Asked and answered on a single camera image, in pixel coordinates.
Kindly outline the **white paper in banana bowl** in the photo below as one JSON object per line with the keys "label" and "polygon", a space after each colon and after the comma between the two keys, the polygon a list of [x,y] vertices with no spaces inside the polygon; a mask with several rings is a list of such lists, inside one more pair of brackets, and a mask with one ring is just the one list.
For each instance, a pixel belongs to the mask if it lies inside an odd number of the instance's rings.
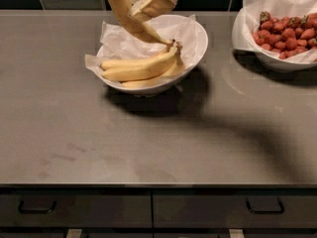
{"label": "white paper in banana bowl", "polygon": [[[198,28],[196,16],[163,15],[148,21],[164,39],[174,39],[181,42],[181,59],[185,68],[196,64]],[[85,66],[101,77],[103,69],[100,63],[104,60],[142,59],[156,54],[164,48],[161,44],[144,43],[122,27],[102,23],[102,44],[99,55],[86,55]]]}

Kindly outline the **white paper in strawberry bowl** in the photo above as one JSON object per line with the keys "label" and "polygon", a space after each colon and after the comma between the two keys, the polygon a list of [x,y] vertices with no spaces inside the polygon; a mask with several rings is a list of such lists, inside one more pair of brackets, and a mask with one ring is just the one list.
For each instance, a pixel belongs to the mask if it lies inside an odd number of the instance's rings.
{"label": "white paper in strawberry bowl", "polygon": [[257,14],[260,26],[260,13],[268,11],[273,17],[304,16],[317,11],[317,0],[244,0],[243,8]]}

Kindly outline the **yellow banana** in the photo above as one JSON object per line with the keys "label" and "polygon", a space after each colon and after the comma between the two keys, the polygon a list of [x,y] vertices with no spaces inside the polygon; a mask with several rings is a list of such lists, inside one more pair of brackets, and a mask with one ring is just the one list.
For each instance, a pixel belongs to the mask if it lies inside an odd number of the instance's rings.
{"label": "yellow banana", "polygon": [[100,64],[102,76],[112,81],[151,79],[167,72],[177,61],[180,45],[163,49],[158,55],[146,59],[111,59]]}
{"label": "yellow banana", "polygon": [[138,40],[170,46],[172,40],[163,39],[148,23],[140,23],[129,16],[132,7],[131,0],[108,0],[110,7],[120,25]]}
{"label": "yellow banana", "polygon": [[170,79],[172,79],[173,77],[180,75],[185,69],[185,64],[181,59],[181,50],[182,50],[181,42],[177,42],[176,47],[177,47],[177,52],[175,55],[175,62],[165,73],[150,79],[126,81],[126,82],[123,82],[122,85],[127,88],[152,87],[158,84],[165,83],[169,81]]}

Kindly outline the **left dark drawer front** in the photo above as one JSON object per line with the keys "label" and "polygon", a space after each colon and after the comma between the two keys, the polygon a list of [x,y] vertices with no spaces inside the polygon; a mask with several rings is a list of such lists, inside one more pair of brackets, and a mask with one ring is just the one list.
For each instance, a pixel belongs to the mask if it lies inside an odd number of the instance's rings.
{"label": "left dark drawer front", "polygon": [[[21,214],[21,200],[57,202],[50,214]],[[0,196],[2,227],[148,228],[152,226],[148,195],[7,195]]]}

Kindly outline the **white banana bowl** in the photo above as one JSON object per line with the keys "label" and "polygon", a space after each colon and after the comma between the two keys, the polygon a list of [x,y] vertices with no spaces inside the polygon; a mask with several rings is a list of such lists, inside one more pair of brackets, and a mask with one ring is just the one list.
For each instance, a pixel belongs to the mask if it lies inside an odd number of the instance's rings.
{"label": "white banana bowl", "polygon": [[162,15],[148,21],[161,36],[175,38],[183,45],[180,57],[184,62],[182,72],[160,79],[145,87],[126,87],[119,81],[111,81],[102,76],[100,63],[104,60],[143,59],[163,48],[160,44],[147,44],[132,37],[119,25],[102,23],[101,48],[96,56],[85,56],[85,65],[108,86],[121,92],[137,96],[158,95],[180,83],[202,60],[208,48],[208,36],[205,29],[196,21],[195,15]]}

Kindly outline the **dark drawer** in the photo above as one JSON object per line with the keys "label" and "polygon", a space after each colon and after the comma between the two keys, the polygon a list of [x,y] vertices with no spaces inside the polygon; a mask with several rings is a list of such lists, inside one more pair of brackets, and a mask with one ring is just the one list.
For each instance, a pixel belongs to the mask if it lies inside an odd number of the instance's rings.
{"label": "dark drawer", "polygon": [[[57,202],[50,214],[21,214],[21,200]],[[148,228],[152,226],[148,195],[7,195],[0,196],[2,227]]]}
{"label": "dark drawer", "polygon": [[[254,215],[248,197],[278,197],[281,215]],[[154,195],[156,228],[315,228],[317,199],[313,195]]]}

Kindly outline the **white strawberry bowl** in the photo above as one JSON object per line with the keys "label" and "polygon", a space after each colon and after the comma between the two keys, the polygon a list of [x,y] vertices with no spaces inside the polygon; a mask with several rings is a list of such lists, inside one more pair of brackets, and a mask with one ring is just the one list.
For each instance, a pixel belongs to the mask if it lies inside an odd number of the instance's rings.
{"label": "white strawberry bowl", "polygon": [[235,50],[254,53],[264,66],[275,71],[292,72],[317,66],[316,49],[288,59],[280,59],[278,53],[258,46],[252,36],[252,31],[259,26],[258,13],[259,11],[249,13],[245,8],[238,13],[232,29],[232,45]]}

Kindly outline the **right dark drawer front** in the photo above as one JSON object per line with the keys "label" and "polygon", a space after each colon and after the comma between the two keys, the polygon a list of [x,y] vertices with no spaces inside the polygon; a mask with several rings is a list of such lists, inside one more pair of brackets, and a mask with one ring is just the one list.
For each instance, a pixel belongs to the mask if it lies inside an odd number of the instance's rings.
{"label": "right dark drawer front", "polygon": [[[254,215],[248,197],[278,197],[281,215]],[[154,195],[156,228],[315,228],[317,199],[313,195]]]}

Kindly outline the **pile of red strawberries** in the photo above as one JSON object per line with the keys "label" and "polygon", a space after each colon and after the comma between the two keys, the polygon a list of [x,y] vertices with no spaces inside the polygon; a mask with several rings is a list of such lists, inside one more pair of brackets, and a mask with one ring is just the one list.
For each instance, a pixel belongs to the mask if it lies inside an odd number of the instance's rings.
{"label": "pile of red strawberries", "polygon": [[281,19],[269,12],[260,13],[260,26],[252,32],[255,43],[279,54],[281,60],[317,49],[317,14]]}

